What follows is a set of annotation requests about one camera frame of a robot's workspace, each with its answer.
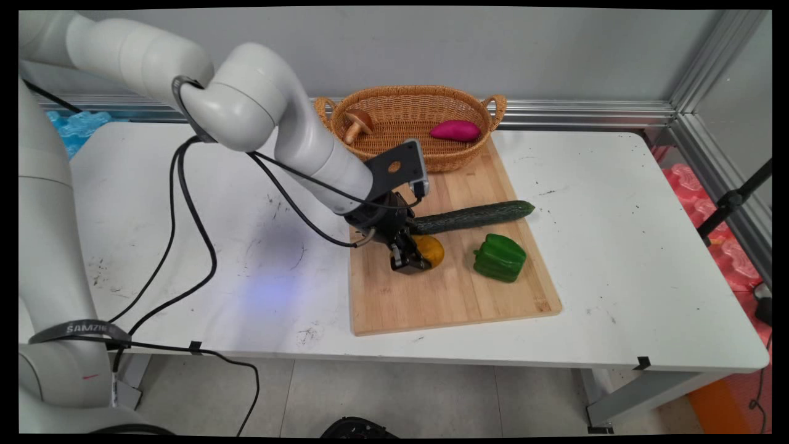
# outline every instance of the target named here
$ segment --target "table leg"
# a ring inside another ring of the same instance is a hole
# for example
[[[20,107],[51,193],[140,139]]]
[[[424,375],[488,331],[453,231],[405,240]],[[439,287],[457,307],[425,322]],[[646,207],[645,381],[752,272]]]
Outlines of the table leg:
[[[583,370],[581,373],[590,403],[586,411],[593,427],[610,427],[613,420],[660,407],[726,376],[692,371],[644,371],[620,389],[605,393],[605,384],[600,384],[600,372]]]
[[[118,366],[118,403],[136,410],[140,403],[142,392],[140,383],[151,362],[151,355],[147,353],[126,353],[121,357]]]

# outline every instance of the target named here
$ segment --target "wooden cutting board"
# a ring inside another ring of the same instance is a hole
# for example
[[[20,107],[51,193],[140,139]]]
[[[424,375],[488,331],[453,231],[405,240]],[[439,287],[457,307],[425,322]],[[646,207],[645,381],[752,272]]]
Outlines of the wooden cutting board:
[[[470,164],[456,171],[428,175],[430,194],[416,207],[419,216],[517,198],[492,141]],[[407,201],[407,185],[397,189]],[[562,310],[527,220],[434,235],[443,245],[435,269],[405,275],[392,271],[389,249],[369,243],[350,251],[350,308],[357,336],[551,316]],[[488,233],[505,235],[526,251],[518,279],[504,283],[474,271],[473,251]],[[351,239],[361,235],[351,228]]]

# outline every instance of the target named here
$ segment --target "purple sweet potato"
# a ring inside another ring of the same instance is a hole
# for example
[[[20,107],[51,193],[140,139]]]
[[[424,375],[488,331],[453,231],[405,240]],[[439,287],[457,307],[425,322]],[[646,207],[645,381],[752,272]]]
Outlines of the purple sweet potato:
[[[480,136],[480,129],[465,120],[447,120],[430,130],[430,135],[437,139],[471,142]]]

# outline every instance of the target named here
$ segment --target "toy mushroom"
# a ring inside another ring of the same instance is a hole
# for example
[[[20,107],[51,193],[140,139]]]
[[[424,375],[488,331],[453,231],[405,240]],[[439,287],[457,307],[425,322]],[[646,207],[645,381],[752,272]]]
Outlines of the toy mushroom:
[[[346,111],[346,119],[351,121],[351,126],[346,131],[343,139],[348,145],[356,140],[359,131],[364,131],[365,134],[372,134],[372,119],[366,112],[362,110]]]

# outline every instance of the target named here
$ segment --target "robotic arm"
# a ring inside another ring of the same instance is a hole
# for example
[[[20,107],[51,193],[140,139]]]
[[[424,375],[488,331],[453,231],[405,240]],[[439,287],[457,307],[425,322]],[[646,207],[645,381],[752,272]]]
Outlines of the robotic arm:
[[[94,22],[74,11],[20,11],[19,54],[118,81],[180,109],[204,141],[237,151],[257,150],[279,126],[279,161],[360,199],[402,206],[405,202],[391,190],[405,181],[417,182],[414,177],[395,182],[386,173],[392,159],[383,159],[382,169],[381,162],[373,162],[377,158],[363,164],[348,152],[323,127],[287,63],[256,43],[234,49],[214,75],[201,47],[146,24]],[[21,79],[18,91],[19,295],[39,333],[96,319],[96,313],[82,266],[63,144]],[[418,163],[418,141],[408,148]],[[424,161],[412,171],[426,194]],[[378,228],[374,239],[392,249],[393,269],[395,263],[397,268],[409,265],[409,256],[412,267],[429,268],[409,239],[406,219],[413,212],[360,204],[292,176],[365,234]],[[87,432],[144,422],[133,411],[107,407],[110,368],[103,344],[20,344],[19,372],[20,431]]]

